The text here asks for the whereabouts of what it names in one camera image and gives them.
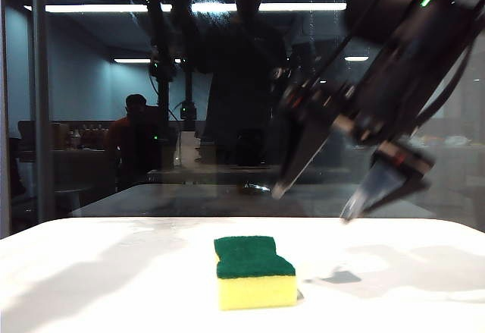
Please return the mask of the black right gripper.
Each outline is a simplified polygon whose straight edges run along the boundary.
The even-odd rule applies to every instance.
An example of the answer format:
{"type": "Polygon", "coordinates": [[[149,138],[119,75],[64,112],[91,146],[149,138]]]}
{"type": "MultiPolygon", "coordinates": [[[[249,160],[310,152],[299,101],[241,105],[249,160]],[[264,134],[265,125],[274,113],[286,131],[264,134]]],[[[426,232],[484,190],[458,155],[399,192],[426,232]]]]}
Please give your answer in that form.
{"type": "Polygon", "coordinates": [[[318,154],[332,130],[357,144],[380,144],[371,167],[344,205],[349,222],[429,188],[425,175],[434,158],[403,142],[385,141],[385,90],[373,80],[352,83],[291,83],[280,100],[286,148],[271,195],[281,199],[318,154]]]}

